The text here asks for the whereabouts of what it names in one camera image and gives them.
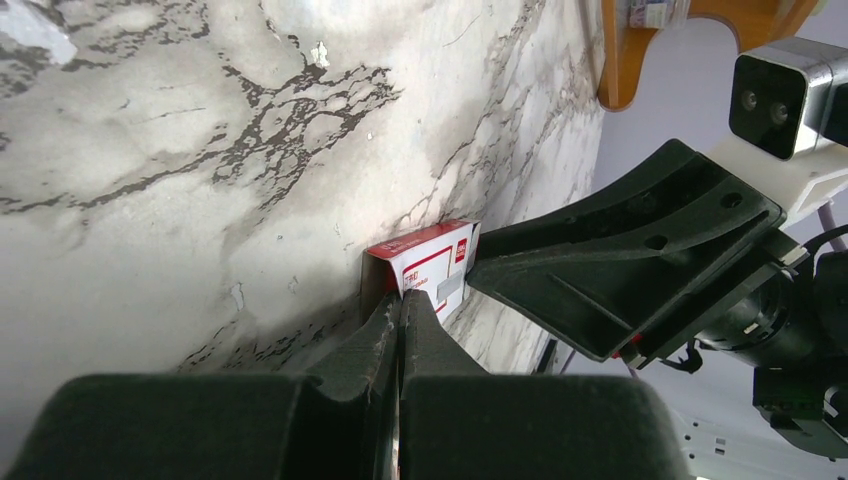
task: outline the red and white box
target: red and white box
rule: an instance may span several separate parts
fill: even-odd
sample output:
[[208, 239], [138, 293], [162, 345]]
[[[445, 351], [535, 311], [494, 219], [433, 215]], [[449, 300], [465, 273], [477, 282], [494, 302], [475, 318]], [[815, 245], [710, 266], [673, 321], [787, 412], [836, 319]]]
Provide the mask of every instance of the red and white box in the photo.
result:
[[449, 220], [367, 249], [362, 257], [363, 318], [386, 293], [399, 290], [402, 298], [415, 289], [427, 292], [444, 322], [462, 303], [479, 237], [480, 222]]

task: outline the orange wooden object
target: orange wooden object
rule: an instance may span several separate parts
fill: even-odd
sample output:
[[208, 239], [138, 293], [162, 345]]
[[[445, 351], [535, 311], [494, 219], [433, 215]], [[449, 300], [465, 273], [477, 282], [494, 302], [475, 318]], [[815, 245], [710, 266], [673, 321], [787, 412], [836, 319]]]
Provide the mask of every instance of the orange wooden object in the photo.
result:
[[[779, 15], [780, 0], [692, 0], [688, 18], [711, 18], [727, 25], [743, 52], [794, 35], [817, 3], [795, 0]], [[661, 31], [619, 25], [617, 4], [617, 0], [603, 0], [606, 62], [598, 87], [598, 100], [613, 112], [633, 103], [648, 46]]]

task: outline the camera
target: camera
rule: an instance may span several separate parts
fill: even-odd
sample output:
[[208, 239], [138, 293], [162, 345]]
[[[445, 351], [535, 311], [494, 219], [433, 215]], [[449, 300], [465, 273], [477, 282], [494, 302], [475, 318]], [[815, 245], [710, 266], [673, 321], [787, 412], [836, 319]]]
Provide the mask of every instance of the camera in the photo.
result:
[[788, 37], [736, 59], [730, 130], [790, 160], [846, 144], [848, 49]]

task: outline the black camera front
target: black camera front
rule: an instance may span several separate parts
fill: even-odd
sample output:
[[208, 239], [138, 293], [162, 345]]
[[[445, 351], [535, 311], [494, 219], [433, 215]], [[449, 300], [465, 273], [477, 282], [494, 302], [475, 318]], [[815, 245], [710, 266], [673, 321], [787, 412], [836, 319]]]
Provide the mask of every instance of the black camera front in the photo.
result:
[[730, 131], [789, 160], [801, 125], [807, 80], [797, 70], [742, 55], [733, 71]]

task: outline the marble countertop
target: marble countertop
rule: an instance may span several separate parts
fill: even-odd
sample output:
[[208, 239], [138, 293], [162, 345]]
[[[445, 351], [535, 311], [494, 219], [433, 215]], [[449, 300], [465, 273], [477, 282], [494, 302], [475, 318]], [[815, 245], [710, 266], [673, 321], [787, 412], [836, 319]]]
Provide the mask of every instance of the marble countertop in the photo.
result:
[[[0, 435], [85, 373], [301, 368], [366, 247], [590, 190], [596, 2], [39, 3], [77, 51], [0, 33]], [[493, 372], [547, 338], [476, 292], [445, 327]]]

